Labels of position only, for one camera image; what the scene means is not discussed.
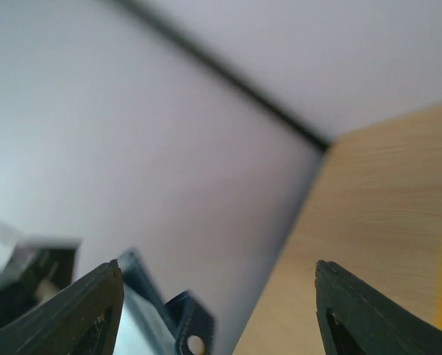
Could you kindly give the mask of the blue card holder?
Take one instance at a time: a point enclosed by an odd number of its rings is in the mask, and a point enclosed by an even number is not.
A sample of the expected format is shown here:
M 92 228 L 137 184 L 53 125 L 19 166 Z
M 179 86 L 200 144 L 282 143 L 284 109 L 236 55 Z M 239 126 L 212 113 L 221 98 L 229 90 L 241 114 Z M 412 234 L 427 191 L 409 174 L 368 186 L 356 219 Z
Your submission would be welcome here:
M 190 291 L 165 302 L 140 254 L 118 258 L 124 302 L 114 354 L 211 354 L 215 317 Z

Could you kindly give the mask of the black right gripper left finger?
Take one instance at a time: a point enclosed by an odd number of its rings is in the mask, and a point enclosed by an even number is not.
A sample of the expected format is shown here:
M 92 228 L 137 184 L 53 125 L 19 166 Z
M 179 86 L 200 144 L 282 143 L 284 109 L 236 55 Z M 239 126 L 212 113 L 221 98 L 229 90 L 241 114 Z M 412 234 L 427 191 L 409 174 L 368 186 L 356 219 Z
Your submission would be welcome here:
M 123 301 L 117 261 L 102 263 L 0 329 L 0 354 L 112 354 Z

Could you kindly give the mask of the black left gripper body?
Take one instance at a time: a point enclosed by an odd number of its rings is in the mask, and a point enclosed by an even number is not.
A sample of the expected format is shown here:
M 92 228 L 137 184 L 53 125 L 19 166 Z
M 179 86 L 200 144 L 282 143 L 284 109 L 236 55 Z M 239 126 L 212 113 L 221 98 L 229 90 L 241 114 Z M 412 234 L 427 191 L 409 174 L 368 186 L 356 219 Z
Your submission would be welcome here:
M 14 249 L 0 270 L 0 329 L 72 282 L 75 247 Z

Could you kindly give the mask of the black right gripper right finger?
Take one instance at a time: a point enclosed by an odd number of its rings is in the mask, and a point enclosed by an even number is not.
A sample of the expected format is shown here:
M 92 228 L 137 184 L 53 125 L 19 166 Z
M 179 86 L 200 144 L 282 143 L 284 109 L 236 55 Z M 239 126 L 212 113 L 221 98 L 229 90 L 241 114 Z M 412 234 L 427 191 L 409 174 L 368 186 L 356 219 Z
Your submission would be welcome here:
M 337 263 L 316 263 L 315 288 L 326 354 L 442 354 L 441 330 Z

